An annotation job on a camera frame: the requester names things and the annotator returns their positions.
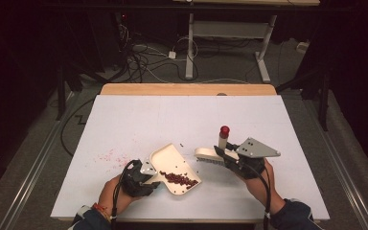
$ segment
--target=hand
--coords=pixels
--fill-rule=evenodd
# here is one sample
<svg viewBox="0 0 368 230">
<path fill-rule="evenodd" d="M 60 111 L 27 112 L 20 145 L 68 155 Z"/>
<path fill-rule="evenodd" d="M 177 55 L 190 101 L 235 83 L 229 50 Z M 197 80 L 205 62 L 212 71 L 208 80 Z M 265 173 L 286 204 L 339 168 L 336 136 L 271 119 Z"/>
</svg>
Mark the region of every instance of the hand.
<svg viewBox="0 0 368 230">
<path fill-rule="evenodd" d="M 262 178 L 264 181 L 269 184 L 270 181 L 270 193 L 271 193 L 271 203 L 270 203 L 270 214 L 276 214 L 286 202 L 280 197 L 277 193 L 274 186 L 274 171 L 273 167 L 268 163 L 266 159 L 264 159 L 265 171 L 262 172 Z M 264 206 L 266 206 L 266 190 L 265 185 L 263 184 L 260 178 L 253 179 L 242 179 L 246 184 L 247 190 L 252 194 L 256 199 L 258 199 Z"/>
<path fill-rule="evenodd" d="M 107 181 L 103 186 L 103 191 L 101 192 L 100 199 L 98 204 L 104 207 L 106 213 L 111 216 L 112 207 L 113 207 L 113 191 L 115 190 L 115 186 L 119 183 L 119 178 L 121 176 L 117 175 L 111 180 Z M 123 213 L 123 211 L 129 206 L 129 204 L 135 200 L 140 199 L 141 197 L 132 197 L 125 193 L 124 189 L 121 186 L 118 194 L 118 200 L 116 202 L 117 215 Z"/>
</svg>

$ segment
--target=bracelet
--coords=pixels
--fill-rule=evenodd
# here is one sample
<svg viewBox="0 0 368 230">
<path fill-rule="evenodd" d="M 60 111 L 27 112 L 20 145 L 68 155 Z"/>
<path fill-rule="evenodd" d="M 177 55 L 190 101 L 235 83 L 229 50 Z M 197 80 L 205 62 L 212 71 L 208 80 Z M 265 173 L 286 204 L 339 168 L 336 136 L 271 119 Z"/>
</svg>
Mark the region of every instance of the bracelet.
<svg viewBox="0 0 368 230">
<path fill-rule="evenodd" d="M 110 222 L 110 216 L 107 214 L 107 212 L 105 211 L 105 207 L 97 204 L 97 203 L 94 203 L 92 205 L 92 208 L 96 209 L 98 212 L 100 212 L 101 215 L 103 215 L 103 217 L 108 220 L 108 222 Z"/>
</svg>

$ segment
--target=person's right hand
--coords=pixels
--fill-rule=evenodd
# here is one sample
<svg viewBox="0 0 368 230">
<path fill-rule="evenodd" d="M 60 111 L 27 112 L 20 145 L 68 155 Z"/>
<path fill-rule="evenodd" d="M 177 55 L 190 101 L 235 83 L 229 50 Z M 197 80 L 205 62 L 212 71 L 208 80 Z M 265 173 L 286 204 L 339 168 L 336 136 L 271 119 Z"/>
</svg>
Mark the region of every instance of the person's right hand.
<svg viewBox="0 0 368 230">
<path fill-rule="evenodd" d="M 270 165 L 270 163 L 268 163 L 266 159 L 264 159 L 264 166 L 265 170 L 262 172 L 262 178 L 267 183 L 267 185 L 270 186 L 271 193 L 270 214 L 276 214 L 278 211 L 280 211 L 280 209 L 283 208 L 286 202 L 279 196 L 275 189 L 273 167 Z M 250 194 L 258 199 L 264 206 L 266 206 L 267 193 L 262 180 L 259 177 L 242 180 L 246 184 L 246 188 L 250 192 Z"/>
</svg>

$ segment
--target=dark background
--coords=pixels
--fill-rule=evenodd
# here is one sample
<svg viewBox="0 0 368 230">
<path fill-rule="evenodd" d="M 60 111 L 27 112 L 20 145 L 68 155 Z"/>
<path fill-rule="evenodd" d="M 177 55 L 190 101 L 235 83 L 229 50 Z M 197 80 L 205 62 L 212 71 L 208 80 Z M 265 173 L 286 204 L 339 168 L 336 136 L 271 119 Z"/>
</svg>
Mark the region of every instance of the dark background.
<svg viewBox="0 0 368 230">
<path fill-rule="evenodd" d="M 320 21 L 317 16 L 298 12 L 279 16 L 272 41 L 291 37 L 312 41 L 296 78 L 318 63 L 330 67 L 331 89 L 368 156 L 368 1 L 334 2 L 321 4 L 359 5 L 355 13 L 328 15 Z M 129 30 L 172 45 L 187 32 L 188 16 L 179 12 L 165 15 L 170 20 L 158 12 L 129 12 L 126 23 Z M 30 0 L 0 1 L 0 177 L 27 135 L 28 126 L 56 89 L 59 64 L 72 59 L 101 72 L 117 62 L 119 57 L 113 51 L 118 45 L 110 16 L 44 11 Z M 225 17 L 247 20 L 250 15 Z M 73 76 L 76 73 L 67 72 L 65 77 L 75 84 Z M 309 80 L 299 86 L 307 85 L 311 85 Z"/>
</svg>

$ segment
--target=white desk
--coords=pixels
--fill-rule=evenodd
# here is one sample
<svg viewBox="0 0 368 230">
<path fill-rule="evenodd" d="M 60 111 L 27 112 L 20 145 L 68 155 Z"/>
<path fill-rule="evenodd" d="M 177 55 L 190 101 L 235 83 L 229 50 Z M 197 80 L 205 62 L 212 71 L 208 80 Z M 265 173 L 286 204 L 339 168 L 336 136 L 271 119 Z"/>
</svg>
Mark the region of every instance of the white desk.
<svg viewBox="0 0 368 230">
<path fill-rule="evenodd" d="M 271 5 L 292 7 L 318 6 L 319 0 L 192 0 L 191 4 L 212 3 L 212 4 L 248 4 L 248 5 Z M 270 76 L 265 67 L 265 51 L 274 29 L 277 15 L 271 15 L 267 23 L 250 22 L 217 22 L 217 21 L 195 21 L 194 14 L 190 13 L 188 32 L 188 51 L 186 63 L 186 79 L 193 78 L 194 72 L 194 36 L 217 36 L 217 37 L 238 37 L 238 38 L 262 38 L 262 48 L 255 53 L 257 65 L 259 67 L 262 80 L 270 83 Z"/>
<path fill-rule="evenodd" d="M 197 90 L 205 87 L 205 91 L 209 88 L 182 85 Z M 276 171 L 280 195 L 306 202 L 315 219 L 329 219 L 282 98 L 275 95 L 98 96 L 51 217 L 71 219 L 83 204 L 97 201 L 105 181 L 120 173 L 129 160 L 143 159 L 173 143 L 202 182 L 185 195 L 173 195 L 161 184 L 149 197 L 132 203 L 118 220 L 261 221 L 263 205 L 232 172 L 194 158 L 196 148 L 212 148 L 218 143 L 222 125 L 231 128 L 229 141 L 234 144 L 251 136 L 279 150 L 282 156 L 268 160 Z"/>
</svg>

